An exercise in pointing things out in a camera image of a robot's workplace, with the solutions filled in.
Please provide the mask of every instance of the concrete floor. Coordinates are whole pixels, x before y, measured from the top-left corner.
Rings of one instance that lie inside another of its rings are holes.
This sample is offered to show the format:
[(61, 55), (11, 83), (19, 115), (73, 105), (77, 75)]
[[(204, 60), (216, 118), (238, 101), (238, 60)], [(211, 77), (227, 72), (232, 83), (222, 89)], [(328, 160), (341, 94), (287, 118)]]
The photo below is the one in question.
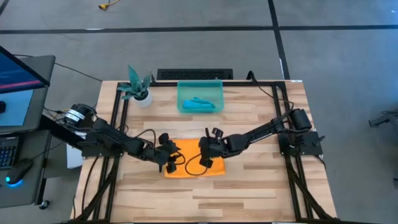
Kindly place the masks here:
[[(125, 0), (106, 12), (101, 0), (10, 0), (0, 30), (178, 26), (270, 26), (265, 0)], [(398, 24), (393, 0), (277, 0), (280, 26)], [(338, 216), (359, 222), (396, 223), (397, 141), (389, 125), (368, 119), (398, 106), (398, 30), (282, 31), (291, 79), (303, 80), (315, 126), (326, 139), (327, 174)], [(125, 80), (158, 68), (232, 68), (235, 79), (253, 70), (259, 79), (282, 79), (273, 31), (113, 34), (2, 34), (14, 54), (53, 54), (57, 62), (102, 80)], [(96, 103), (100, 83), (55, 67), (46, 106)], [(1, 223), (67, 220), (78, 174), (49, 180), (48, 210), (0, 209)]]

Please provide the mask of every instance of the orange cloth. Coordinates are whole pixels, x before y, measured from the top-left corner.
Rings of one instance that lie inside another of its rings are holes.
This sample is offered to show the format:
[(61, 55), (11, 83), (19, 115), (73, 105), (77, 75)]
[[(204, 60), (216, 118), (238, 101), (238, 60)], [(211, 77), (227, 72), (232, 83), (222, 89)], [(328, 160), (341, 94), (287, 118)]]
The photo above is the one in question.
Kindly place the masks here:
[[(199, 139), (174, 139), (173, 142), (179, 147), (181, 150), (179, 152), (185, 156), (185, 163), (181, 165), (177, 165), (177, 170), (171, 174), (164, 172), (165, 177), (170, 178), (187, 178), (187, 177), (203, 177), (203, 176), (212, 176), (212, 175), (223, 175), (225, 174), (225, 166), (224, 159), (221, 157), (213, 158), (213, 165), (210, 169), (203, 175), (190, 175), (185, 171), (185, 165), (192, 157), (200, 154), (199, 147)], [(198, 156), (191, 160), (187, 166), (187, 170), (191, 174), (201, 174), (205, 171), (206, 167), (199, 164), (201, 156)], [(183, 157), (180, 156), (176, 164), (183, 162)]]

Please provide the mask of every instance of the yellow cable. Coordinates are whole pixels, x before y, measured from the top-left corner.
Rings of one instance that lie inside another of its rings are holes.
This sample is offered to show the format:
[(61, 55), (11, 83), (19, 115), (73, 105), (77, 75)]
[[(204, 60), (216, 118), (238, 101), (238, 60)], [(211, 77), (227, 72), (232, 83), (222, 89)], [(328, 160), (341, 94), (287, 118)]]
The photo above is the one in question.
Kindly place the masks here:
[(100, 4), (98, 7), (99, 7), (100, 9), (102, 9), (102, 10), (107, 10), (108, 7), (110, 7), (110, 6), (113, 5), (113, 4), (118, 3), (119, 1), (120, 1), (120, 0), (116, 0), (116, 1), (113, 1), (113, 2), (111, 2), (111, 3)]
[[(70, 108), (63, 109), (62, 112), (66, 112), (66, 111), (68, 111), (68, 110), (70, 110)], [(56, 120), (56, 119), (57, 119), (57, 116), (58, 116), (58, 114), (56, 113), (55, 115), (52, 116), (52, 119), (53, 119), (53, 120)]]

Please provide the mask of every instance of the white pot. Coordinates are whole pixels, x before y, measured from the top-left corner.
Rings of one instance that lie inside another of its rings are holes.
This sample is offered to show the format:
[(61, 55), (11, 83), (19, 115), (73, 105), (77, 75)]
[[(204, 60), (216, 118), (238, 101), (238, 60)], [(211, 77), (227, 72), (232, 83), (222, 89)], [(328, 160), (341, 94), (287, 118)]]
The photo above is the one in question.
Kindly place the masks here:
[(134, 102), (136, 102), (136, 104), (139, 107), (145, 108), (145, 107), (148, 107), (152, 103), (152, 94), (150, 93), (150, 91), (148, 89), (147, 98), (145, 98), (143, 100), (136, 100), (134, 97), (132, 97), (132, 100), (134, 100)]

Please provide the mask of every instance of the blue light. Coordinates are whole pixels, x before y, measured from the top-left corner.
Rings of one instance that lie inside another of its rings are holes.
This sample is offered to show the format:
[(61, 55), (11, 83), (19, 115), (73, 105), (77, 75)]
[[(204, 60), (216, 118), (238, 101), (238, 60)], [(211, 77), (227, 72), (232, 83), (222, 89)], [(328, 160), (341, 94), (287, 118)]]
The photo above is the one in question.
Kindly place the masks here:
[(22, 183), (23, 183), (23, 180), (20, 180), (15, 184), (7, 184), (7, 186), (10, 188), (16, 188), (16, 187), (19, 187)]

